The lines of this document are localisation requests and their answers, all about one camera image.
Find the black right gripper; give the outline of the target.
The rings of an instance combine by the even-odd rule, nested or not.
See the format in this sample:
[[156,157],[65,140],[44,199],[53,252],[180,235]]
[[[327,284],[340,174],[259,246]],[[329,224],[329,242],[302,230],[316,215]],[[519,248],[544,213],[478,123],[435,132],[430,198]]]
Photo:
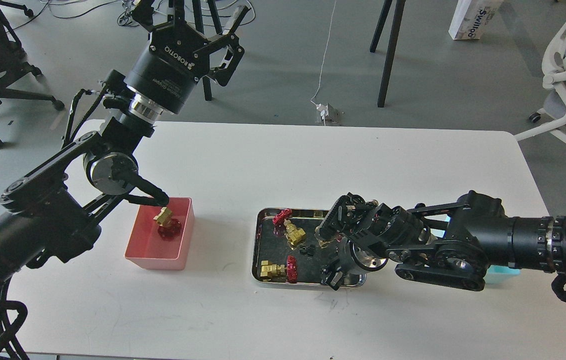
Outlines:
[[371,272],[381,271],[388,261],[343,237],[337,241],[337,264],[321,269],[321,284],[338,291],[344,283],[344,277],[365,278]]

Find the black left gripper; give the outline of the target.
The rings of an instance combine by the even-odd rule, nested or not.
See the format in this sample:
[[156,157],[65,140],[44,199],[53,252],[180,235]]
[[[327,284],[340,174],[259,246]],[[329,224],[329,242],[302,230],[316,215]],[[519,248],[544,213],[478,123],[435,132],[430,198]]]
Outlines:
[[133,91],[177,114],[198,82],[208,77],[225,87],[232,78],[244,48],[236,34],[249,13],[238,6],[221,30],[215,5],[209,5],[217,34],[207,38],[186,22],[174,22],[174,0],[168,1],[168,20],[153,24],[153,0],[139,0],[130,12],[132,20],[148,32],[148,44],[126,76]]

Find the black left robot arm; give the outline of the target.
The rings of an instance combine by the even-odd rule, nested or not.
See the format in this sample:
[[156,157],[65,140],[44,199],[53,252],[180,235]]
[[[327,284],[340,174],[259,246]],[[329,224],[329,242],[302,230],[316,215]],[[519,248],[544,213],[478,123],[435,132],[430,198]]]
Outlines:
[[253,8],[238,6],[221,28],[215,2],[210,13],[217,30],[207,37],[201,20],[191,26],[182,0],[154,24],[151,0],[141,0],[132,18],[148,31],[148,43],[127,75],[110,71],[94,106],[113,116],[98,131],[76,137],[68,129],[61,150],[11,183],[1,194],[0,215],[0,359],[25,360],[16,337],[29,311],[7,299],[13,275],[23,267],[41,268],[51,257],[61,262],[91,250],[100,222],[121,202],[166,207],[169,196],[139,175],[133,152],[151,137],[163,112],[177,114],[203,78],[228,84],[245,51],[237,29]]

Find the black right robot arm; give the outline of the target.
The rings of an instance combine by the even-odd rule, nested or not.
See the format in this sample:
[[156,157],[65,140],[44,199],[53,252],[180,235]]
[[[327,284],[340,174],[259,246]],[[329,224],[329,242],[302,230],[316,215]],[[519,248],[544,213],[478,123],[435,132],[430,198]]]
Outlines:
[[492,265],[556,273],[551,288],[566,303],[566,216],[509,217],[499,198],[473,190],[456,202],[412,209],[358,194],[338,198],[315,228],[337,242],[322,282],[337,290],[346,275],[396,262],[402,279],[479,292]]

